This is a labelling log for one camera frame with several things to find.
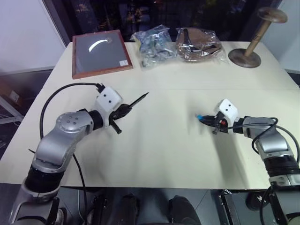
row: white table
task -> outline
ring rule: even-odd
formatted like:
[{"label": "white table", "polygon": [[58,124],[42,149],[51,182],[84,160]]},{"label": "white table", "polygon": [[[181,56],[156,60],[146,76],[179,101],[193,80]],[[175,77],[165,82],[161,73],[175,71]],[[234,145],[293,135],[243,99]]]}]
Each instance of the white table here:
[{"label": "white table", "polygon": [[[224,42],[226,52],[248,43]],[[117,121],[123,132],[109,127],[85,137],[76,149],[86,185],[91,187],[232,188],[254,189],[269,185],[260,157],[243,135],[213,135],[195,114],[214,114],[223,98],[230,99],[240,116],[279,118],[279,125],[300,137],[300,92],[263,44],[258,68],[228,62],[181,63],[180,60],[143,71],[134,43],[126,43],[134,69],[72,80],[72,44],[26,114],[0,161],[0,182],[21,183],[39,142],[38,118],[46,99],[59,87],[76,82],[103,82],[131,103],[149,95],[128,116]],[[96,89],[77,86],[62,91],[48,106],[44,131],[65,112],[93,108]],[[290,146],[293,142],[287,137]],[[81,186],[73,160],[62,180]]]}]

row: wooden stand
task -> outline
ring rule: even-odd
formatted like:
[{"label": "wooden stand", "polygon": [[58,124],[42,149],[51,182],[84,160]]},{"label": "wooden stand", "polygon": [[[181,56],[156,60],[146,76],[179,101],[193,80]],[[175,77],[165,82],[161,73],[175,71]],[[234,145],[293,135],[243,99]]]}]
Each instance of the wooden stand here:
[{"label": "wooden stand", "polygon": [[263,35],[269,28],[271,23],[285,23],[287,21],[287,15],[276,8],[263,7],[260,8],[257,12],[258,17],[262,18],[264,22],[258,29],[257,33],[254,35],[251,43],[247,49],[234,49],[229,52],[229,59],[239,65],[240,67],[245,68],[255,68],[261,64],[261,58],[258,54],[254,52],[255,47],[262,39]]}]

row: plastic bag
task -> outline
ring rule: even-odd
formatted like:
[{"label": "plastic bag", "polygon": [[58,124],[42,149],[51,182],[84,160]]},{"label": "plastic bag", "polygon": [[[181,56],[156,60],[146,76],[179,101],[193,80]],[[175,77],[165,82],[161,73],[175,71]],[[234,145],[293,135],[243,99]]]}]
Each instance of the plastic bag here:
[{"label": "plastic bag", "polygon": [[175,43],[172,42],[168,30],[168,27],[159,25],[131,36],[130,40],[135,41],[140,48],[143,67],[151,67],[176,57]]},{"label": "plastic bag", "polygon": [[217,58],[226,59],[226,53],[214,31],[198,28],[179,28],[176,38],[178,55],[187,62]]}]

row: white wall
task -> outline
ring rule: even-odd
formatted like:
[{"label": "white wall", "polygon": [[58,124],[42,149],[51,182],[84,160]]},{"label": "white wall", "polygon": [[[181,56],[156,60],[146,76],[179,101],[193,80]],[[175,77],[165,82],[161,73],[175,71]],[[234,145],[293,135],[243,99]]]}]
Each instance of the white wall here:
[{"label": "white wall", "polygon": [[278,8],[287,14],[288,21],[272,23],[262,42],[284,69],[300,74],[300,0],[283,0]]},{"label": "white wall", "polygon": [[1,0],[0,74],[52,68],[64,49],[41,0]]}]

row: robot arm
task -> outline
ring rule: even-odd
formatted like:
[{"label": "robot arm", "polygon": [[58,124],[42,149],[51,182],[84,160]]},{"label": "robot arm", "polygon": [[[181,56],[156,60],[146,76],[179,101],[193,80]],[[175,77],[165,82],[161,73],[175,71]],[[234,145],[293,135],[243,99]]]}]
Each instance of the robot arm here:
[{"label": "robot arm", "polygon": [[[276,130],[272,118],[240,118],[237,108],[228,100],[222,100],[215,108],[216,116],[198,116],[201,123],[214,127],[213,133],[239,133],[251,138],[265,164],[272,193],[269,200],[278,224],[286,225],[286,215],[300,210],[300,168],[285,138]],[[281,195],[294,196],[289,205],[283,204]]]},{"label": "robot arm", "polygon": [[114,120],[127,115],[133,104],[121,104],[122,97],[112,88],[98,85],[99,96],[95,110],[85,109],[64,113],[55,127],[40,141],[28,176],[25,178],[9,218],[10,224],[52,224],[58,213],[59,199],[55,198],[60,181],[67,169],[76,145],[93,130],[111,125],[119,134]]}]

